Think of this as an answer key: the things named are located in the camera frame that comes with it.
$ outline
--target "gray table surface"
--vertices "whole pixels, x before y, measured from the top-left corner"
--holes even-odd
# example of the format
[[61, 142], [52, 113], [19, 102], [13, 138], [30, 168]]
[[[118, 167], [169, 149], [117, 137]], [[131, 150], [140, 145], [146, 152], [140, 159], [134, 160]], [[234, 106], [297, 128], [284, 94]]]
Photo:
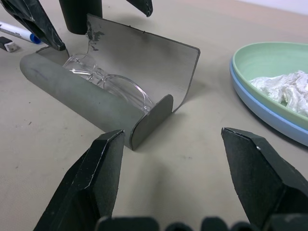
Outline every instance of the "gray table surface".
[[[41, 0], [70, 53], [85, 36], [67, 31], [57, 0]], [[104, 0], [104, 18], [201, 49], [186, 103], [133, 152], [124, 149], [115, 216], [152, 216], [161, 227], [202, 218], [247, 220], [234, 190], [222, 127], [264, 136], [308, 179], [307, 148], [257, 119], [233, 90], [229, 61], [243, 45], [308, 42], [307, 16], [235, 0], [154, 0], [146, 18], [124, 0]], [[0, 7], [0, 20], [20, 26]], [[65, 172], [103, 132], [26, 80], [20, 59], [43, 47], [0, 33], [21, 50], [0, 51], [0, 227], [31, 231]]]

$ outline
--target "marker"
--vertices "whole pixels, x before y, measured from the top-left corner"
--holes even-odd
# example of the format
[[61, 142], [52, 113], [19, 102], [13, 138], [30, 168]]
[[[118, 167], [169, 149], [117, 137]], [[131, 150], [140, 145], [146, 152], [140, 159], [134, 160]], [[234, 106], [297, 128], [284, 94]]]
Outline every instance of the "marker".
[[0, 31], [27, 40], [29, 42], [33, 42], [35, 44], [40, 44], [39, 38], [36, 37], [34, 34], [32, 34], [30, 31], [1, 21], [0, 21]]

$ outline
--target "eraser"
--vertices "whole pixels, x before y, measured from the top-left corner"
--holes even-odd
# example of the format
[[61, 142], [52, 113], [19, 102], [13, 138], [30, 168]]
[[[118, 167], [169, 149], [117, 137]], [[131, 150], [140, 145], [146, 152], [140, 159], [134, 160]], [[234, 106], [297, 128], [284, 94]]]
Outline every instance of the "eraser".
[[12, 40], [6, 37], [0, 37], [0, 48], [8, 52], [14, 52], [19, 49], [19, 47]]

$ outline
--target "crumpled white tissue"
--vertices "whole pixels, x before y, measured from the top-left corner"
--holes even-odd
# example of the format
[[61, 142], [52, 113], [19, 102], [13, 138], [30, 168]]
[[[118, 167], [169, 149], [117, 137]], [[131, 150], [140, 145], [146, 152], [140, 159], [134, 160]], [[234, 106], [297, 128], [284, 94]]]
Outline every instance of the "crumpled white tissue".
[[297, 71], [277, 77], [257, 77], [250, 83], [278, 103], [308, 116], [308, 74]]

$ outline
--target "stacked plates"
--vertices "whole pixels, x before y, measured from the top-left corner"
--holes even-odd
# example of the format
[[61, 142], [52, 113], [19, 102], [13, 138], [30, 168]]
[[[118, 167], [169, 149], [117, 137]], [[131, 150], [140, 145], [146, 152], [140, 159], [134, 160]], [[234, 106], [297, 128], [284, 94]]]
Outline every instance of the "stacked plates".
[[308, 45], [285, 42], [255, 43], [239, 49], [230, 63], [233, 86], [242, 101], [264, 122], [308, 146], [308, 117], [267, 97], [249, 81], [302, 70], [308, 73]]

